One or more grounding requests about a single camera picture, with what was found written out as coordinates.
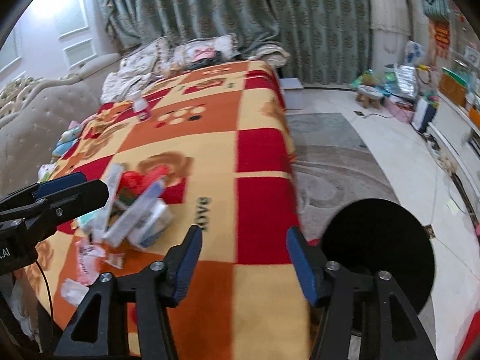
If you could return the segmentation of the black round trash bin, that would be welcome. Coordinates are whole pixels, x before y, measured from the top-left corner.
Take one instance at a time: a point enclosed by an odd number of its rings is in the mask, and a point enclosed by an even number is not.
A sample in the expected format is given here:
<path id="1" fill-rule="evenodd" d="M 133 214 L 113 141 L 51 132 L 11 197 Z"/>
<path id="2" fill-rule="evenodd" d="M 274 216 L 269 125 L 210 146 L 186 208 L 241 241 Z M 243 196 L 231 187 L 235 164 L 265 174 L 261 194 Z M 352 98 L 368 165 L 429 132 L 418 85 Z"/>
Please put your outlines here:
<path id="1" fill-rule="evenodd" d="M 431 295 L 433 246 L 419 220 L 395 202 L 366 198 L 345 205 L 327 224 L 320 248 L 351 272 L 390 272 L 417 313 Z"/>

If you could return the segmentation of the white pink paper wrapper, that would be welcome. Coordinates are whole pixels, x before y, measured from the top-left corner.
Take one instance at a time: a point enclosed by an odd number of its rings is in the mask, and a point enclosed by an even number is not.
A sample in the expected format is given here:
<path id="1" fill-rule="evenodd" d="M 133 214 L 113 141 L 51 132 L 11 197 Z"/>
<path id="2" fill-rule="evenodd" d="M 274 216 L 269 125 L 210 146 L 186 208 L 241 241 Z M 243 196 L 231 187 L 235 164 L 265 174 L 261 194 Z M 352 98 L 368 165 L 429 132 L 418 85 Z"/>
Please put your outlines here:
<path id="1" fill-rule="evenodd" d="M 88 238 L 81 238 L 75 247 L 76 281 L 89 286 L 97 280 L 106 252 L 99 244 L 90 243 Z"/>

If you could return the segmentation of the long white tube box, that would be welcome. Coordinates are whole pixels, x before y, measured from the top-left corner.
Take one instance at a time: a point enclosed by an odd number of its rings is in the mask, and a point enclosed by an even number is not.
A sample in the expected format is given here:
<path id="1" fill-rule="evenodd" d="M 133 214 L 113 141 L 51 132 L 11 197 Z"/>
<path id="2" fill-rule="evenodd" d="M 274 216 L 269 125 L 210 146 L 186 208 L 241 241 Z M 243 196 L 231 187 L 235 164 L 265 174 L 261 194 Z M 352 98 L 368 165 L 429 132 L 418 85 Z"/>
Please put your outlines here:
<path id="1" fill-rule="evenodd" d="M 164 191 L 165 183 L 163 180 L 155 180 L 105 232 L 103 241 L 113 248 L 120 246 L 122 241 L 134 229 L 137 222 L 146 216 L 149 209 L 151 209 Z"/>

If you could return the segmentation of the beige tufted headboard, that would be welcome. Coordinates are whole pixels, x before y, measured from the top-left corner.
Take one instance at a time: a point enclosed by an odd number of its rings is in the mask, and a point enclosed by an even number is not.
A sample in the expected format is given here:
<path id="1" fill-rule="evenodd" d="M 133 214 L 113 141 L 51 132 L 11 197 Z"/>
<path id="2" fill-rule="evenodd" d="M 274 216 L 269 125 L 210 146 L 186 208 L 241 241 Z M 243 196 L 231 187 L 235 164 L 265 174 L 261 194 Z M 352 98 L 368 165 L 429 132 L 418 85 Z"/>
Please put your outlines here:
<path id="1" fill-rule="evenodd" d="M 61 134 L 100 107 L 103 82 L 120 66 L 117 53 L 97 57 L 65 79 L 43 80 L 20 97 L 18 111 L 1 118 L 1 195 L 38 180 Z"/>

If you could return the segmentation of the red plastic wrapper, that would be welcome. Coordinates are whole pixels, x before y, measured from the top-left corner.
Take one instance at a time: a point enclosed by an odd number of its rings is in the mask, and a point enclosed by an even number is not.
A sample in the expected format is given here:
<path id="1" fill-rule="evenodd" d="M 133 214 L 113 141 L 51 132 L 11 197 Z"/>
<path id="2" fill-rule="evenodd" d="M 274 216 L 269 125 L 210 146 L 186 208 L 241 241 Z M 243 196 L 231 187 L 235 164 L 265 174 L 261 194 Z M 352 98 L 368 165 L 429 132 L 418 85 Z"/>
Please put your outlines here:
<path id="1" fill-rule="evenodd" d="M 145 174 L 135 171 L 123 172 L 120 178 L 119 192 L 127 191 L 135 197 L 144 193 L 156 180 L 166 177 L 169 169 L 165 165 L 155 166 Z"/>

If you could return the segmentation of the small white pink bottle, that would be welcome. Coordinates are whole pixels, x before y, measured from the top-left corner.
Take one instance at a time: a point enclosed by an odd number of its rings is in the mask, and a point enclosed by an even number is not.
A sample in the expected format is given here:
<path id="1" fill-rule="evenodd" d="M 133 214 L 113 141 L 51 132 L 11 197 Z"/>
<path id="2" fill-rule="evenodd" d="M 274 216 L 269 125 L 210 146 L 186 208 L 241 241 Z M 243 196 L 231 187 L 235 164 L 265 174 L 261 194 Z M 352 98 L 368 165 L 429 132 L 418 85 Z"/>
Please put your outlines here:
<path id="1" fill-rule="evenodd" d="M 151 118 L 151 112 L 147 100 L 143 97 L 141 91 L 132 93 L 131 96 L 133 113 L 140 121 L 145 121 Z"/>

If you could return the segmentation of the grey patterned rug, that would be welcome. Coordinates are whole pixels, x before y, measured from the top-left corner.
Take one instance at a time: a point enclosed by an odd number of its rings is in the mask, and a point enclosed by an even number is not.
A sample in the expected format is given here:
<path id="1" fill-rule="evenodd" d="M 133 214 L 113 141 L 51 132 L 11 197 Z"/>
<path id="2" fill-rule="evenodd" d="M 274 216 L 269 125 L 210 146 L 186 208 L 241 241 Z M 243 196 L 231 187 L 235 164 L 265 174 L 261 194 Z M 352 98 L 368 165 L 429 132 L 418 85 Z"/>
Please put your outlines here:
<path id="1" fill-rule="evenodd" d="M 337 211 L 354 201 L 399 200 L 357 131 L 340 113 L 288 115 L 295 145 L 298 216 L 308 241 L 322 237 Z"/>

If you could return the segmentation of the crumpled floral quilt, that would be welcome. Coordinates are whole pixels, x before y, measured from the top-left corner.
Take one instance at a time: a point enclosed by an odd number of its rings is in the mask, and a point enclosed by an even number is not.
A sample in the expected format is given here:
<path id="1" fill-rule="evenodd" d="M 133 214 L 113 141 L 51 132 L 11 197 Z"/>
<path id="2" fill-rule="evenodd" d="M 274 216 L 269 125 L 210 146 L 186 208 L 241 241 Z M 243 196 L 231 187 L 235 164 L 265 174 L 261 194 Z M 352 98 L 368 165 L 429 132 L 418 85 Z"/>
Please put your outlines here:
<path id="1" fill-rule="evenodd" d="M 121 102 L 164 76 L 169 68 L 170 45 L 159 37 L 147 46 L 122 58 L 117 72 L 110 72 L 103 82 L 100 103 Z"/>

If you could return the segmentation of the checkered red orange blanket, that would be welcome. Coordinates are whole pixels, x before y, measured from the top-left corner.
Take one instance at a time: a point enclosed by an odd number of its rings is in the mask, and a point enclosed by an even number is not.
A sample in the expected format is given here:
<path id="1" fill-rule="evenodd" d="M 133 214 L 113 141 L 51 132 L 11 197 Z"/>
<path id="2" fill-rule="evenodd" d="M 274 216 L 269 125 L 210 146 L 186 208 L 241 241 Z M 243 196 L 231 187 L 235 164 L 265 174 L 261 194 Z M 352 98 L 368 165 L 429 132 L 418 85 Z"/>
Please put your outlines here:
<path id="1" fill-rule="evenodd" d="M 149 249 L 126 253 L 125 275 L 191 225 L 202 229 L 187 296 L 168 313 L 181 359 L 306 359 L 308 309 L 286 248 L 299 224 L 295 148 L 275 72 L 222 63 L 161 80 L 145 97 L 144 121 L 128 103 L 102 106 L 53 177 L 102 179 L 112 164 L 132 180 L 164 177 L 173 221 Z"/>

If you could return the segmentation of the white low cabinet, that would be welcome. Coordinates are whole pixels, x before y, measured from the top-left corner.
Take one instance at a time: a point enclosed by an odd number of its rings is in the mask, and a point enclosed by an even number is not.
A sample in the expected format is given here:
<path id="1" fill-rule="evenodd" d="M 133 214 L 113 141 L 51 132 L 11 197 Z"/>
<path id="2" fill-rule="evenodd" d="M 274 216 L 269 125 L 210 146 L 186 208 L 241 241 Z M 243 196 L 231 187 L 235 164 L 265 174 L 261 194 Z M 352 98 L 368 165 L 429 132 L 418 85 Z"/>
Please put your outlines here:
<path id="1" fill-rule="evenodd" d="M 451 171 L 460 179 L 471 206 L 479 210 L 479 128 L 466 111 L 439 94 L 439 107 L 428 123 L 429 133 L 442 156 L 453 164 Z"/>

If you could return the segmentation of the floral pillow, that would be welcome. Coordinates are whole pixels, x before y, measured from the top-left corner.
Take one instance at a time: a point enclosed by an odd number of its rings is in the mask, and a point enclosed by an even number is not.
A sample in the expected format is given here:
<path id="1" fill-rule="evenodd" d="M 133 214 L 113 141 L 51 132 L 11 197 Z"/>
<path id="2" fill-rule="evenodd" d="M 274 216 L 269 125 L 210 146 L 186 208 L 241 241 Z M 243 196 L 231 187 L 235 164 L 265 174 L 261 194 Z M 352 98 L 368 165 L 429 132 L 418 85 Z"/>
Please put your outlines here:
<path id="1" fill-rule="evenodd" d="M 173 49 L 170 62 L 182 70 L 205 59 L 228 62 L 239 56 L 238 37 L 228 33 L 219 37 L 198 38 L 180 44 Z"/>

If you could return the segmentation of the small wooden stool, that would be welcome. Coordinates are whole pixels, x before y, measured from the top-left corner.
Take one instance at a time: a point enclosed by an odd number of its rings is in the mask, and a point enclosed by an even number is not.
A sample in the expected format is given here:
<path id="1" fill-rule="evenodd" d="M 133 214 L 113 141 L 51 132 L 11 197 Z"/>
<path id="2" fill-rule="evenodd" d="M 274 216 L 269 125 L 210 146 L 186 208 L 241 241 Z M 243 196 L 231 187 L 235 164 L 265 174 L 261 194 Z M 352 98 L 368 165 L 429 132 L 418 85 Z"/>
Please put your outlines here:
<path id="1" fill-rule="evenodd" d="M 355 100 L 359 102 L 363 108 L 373 107 L 379 110 L 382 99 L 383 93 L 372 86 L 359 85 L 356 89 Z"/>

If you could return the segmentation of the silver foil bag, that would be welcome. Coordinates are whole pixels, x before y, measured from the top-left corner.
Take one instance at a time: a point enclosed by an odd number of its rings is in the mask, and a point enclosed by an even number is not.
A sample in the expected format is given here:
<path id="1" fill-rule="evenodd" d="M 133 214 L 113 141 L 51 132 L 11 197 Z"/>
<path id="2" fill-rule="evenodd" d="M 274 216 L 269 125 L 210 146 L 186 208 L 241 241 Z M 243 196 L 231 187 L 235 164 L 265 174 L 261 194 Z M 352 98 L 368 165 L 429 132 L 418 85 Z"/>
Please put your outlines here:
<path id="1" fill-rule="evenodd" d="M 393 94 L 408 100 L 415 100 L 418 94 L 416 69 L 414 66 L 394 65 L 395 85 Z"/>

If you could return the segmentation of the green patterned curtain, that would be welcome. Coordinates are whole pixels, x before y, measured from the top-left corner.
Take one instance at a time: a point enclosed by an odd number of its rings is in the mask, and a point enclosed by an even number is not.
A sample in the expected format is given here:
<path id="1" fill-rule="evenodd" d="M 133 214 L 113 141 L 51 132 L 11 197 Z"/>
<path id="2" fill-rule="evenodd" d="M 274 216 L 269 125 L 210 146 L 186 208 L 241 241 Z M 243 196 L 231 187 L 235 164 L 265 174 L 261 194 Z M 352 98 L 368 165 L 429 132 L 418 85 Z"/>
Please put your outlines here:
<path id="1" fill-rule="evenodd" d="M 274 44 L 281 70 L 307 84 L 347 84 L 370 64 L 369 0 L 97 0 L 123 51 L 164 37 L 173 45 L 233 34 L 239 53 Z"/>

